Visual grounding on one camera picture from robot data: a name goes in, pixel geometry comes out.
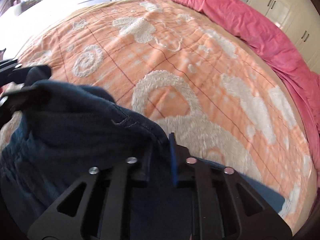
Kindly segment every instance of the blue pants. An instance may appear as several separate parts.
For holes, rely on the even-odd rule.
[[[27,232],[90,167],[110,168],[151,140],[155,151],[150,183],[134,191],[132,239],[189,239],[191,193],[172,185],[164,131],[146,117],[117,106],[101,88],[48,80],[35,84],[52,97],[44,106],[23,111],[0,159],[1,192],[21,230]],[[245,178],[277,212],[281,210],[283,197]]]

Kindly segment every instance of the orange blanket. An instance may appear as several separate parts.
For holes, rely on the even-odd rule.
[[[280,215],[295,226],[312,169],[300,117],[262,63],[204,15],[168,0],[95,6],[35,39],[20,61],[103,87],[192,155],[263,182],[286,198]]]

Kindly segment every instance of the metal rivet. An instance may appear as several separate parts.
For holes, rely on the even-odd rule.
[[[224,171],[225,174],[228,174],[228,175],[231,175],[231,174],[235,173],[235,169],[231,168],[231,167],[225,167],[223,171]]]
[[[0,106],[2,106],[4,104],[5,101],[8,100],[8,97],[3,97],[1,100],[0,100]]]
[[[14,68],[19,68],[21,66],[22,66],[22,64],[20,63],[20,64],[16,65]]]
[[[134,164],[134,163],[136,163],[138,161],[138,159],[136,158],[136,157],[129,157],[128,159],[127,159],[127,163],[129,163],[129,164]]]
[[[90,174],[97,174],[97,173],[99,173],[99,168],[98,167],[91,167],[89,169],[89,173]]]
[[[197,162],[197,159],[193,157],[189,157],[186,159],[186,162],[189,164],[195,164]]]

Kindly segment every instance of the cabinet handle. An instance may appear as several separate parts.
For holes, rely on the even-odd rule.
[[[310,36],[310,34],[308,33],[308,35],[307,35],[306,39],[305,39],[303,42],[306,42],[306,41],[307,41],[307,39],[309,38],[309,36]]]
[[[304,35],[301,37],[302,39],[304,38],[304,36],[306,36],[307,34],[307,31],[304,32]]]
[[[272,2],[272,0],[270,0],[270,1],[269,1],[269,3],[268,3],[268,7],[270,6],[270,3],[271,3],[271,2]]]
[[[275,6],[275,4],[276,4],[276,1],[273,2],[273,5],[272,5],[272,7],[271,7],[271,10],[272,10],[273,7]]]

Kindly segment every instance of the pink duvet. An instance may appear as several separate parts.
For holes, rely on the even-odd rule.
[[[319,75],[311,72],[289,38],[270,20],[239,0],[172,0],[204,13],[239,37],[277,73],[303,120],[320,186]]]

